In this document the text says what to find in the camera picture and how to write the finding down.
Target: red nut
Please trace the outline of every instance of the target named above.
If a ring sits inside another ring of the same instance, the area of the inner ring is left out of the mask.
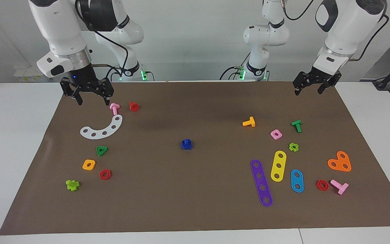
[[[319,190],[323,190],[323,191],[326,191],[326,190],[329,189],[329,184],[328,184],[328,182],[325,181],[325,180],[319,180],[319,181],[317,181],[316,186],[317,186],[317,188],[318,188]]]
[[[102,172],[100,172],[99,175],[100,175],[100,179],[102,179],[102,180],[108,180],[112,176],[111,170],[108,170],[108,169],[102,170]]]
[[[129,103],[129,109],[132,112],[136,112],[139,110],[139,105],[136,102],[130,102]]]

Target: purple strip with holes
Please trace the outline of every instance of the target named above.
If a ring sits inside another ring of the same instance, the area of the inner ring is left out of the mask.
[[[255,185],[257,186],[260,202],[264,207],[271,206],[274,201],[270,194],[269,185],[267,184],[266,175],[264,174],[263,165],[258,160],[251,161],[252,175],[254,176]]]

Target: white curved piece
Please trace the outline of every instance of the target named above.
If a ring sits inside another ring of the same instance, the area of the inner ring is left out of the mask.
[[[112,117],[112,121],[108,127],[102,130],[93,130],[91,127],[86,126],[81,129],[81,136],[91,140],[107,138],[118,130],[122,122],[123,117],[120,114],[117,114]]]

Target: plastic toy part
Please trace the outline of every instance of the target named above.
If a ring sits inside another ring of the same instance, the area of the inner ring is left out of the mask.
[[[93,130],[91,127],[86,126],[81,129],[81,135],[87,139],[91,140],[99,140],[103,138],[107,138],[115,133],[118,128],[120,128],[121,123],[123,122],[123,117],[119,114],[112,117],[112,121],[108,127],[102,130]]]
[[[248,126],[248,125],[255,127],[255,120],[252,116],[249,117],[248,121],[243,122],[243,126]]]
[[[106,152],[108,151],[108,148],[107,147],[96,147],[96,153],[97,153],[97,156],[101,157],[103,156]]]
[[[263,165],[258,160],[251,161],[252,176],[254,177],[255,186],[257,187],[258,197],[260,203],[264,207],[271,206],[274,201],[267,184],[266,176],[264,174]]]
[[[323,190],[323,191],[329,190],[329,184],[325,180],[318,180],[316,186],[319,190]]]
[[[300,127],[301,124],[302,124],[302,121],[300,121],[300,120],[296,120],[293,123],[291,123],[292,126],[296,127],[297,133],[302,132],[302,128]]]
[[[344,184],[339,184],[336,180],[331,180],[331,184],[334,186],[334,187],[337,187],[338,188],[338,194],[342,195],[344,193],[344,191],[347,189],[348,187],[348,184],[347,183],[344,183]]]
[[[91,160],[91,159],[87,159],[84,162],[84,165],[82,165],[82,168],[84,170],[93,170],[95,165],[96,165],[96,161]]]
[[[79,182],[77,182],[77,181],[68,180],[65,182],[65,184],[67,185],[67,190],[71,190],[71,191],[78,190]]]
[[[272,166],[272,171],[270,172],[270,177],[275,182],[282,181],[284,177],[286,160],[287,160],[287,155],[283,151],[277,151],[275,153],[274,165]]]
[[[270,133],[270,135],[275,139],[279,139],[282,137],[282,133],[279,130],[274,130]]]
[[[102,172],[100,172],[100,179],[107,181],[109,178],[111,178],[112,173],[111,170],[104,169]]]
[[[351,171],[351,163],[348,158],[347,153],[343,151],[338,151],[336,153],[338,159],[329,159],[328,165],[331,169],[350,172]]]
[[[303,174],[298,169],[291,170],[291,189],[297,193],[302,193],[305,190],[303,184]]]
[[[111,105],[109,105],[109,109],[112,110],[114,115],[118,114],[116,110],[119,108],[120,108],[120,106],[116,103],[111,103]]]
[[[192,149],[192,141],[191,139],[184,139],[181,141],[181,148],[184,150],[191,150]]]
[[[289,147],[290,151],[293,151],[293,152],[299,151],[299,145],[291,142],[289,146],[290,146]]]
[[[139,110],[139,105],[136,102],[129,102],[129,109],[132,112],[136,112]]]

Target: blue toy piece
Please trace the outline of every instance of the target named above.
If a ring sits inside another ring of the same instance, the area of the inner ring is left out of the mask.
[[[181,141],[181,148],[184,150],[191,150],[192,149],[192,141],[191,139],[184,139]]]
[[[291,170],[291,189],[297,193],[302,193],[305,189],[305,185],[303,184],[303,174],[298,169]]]

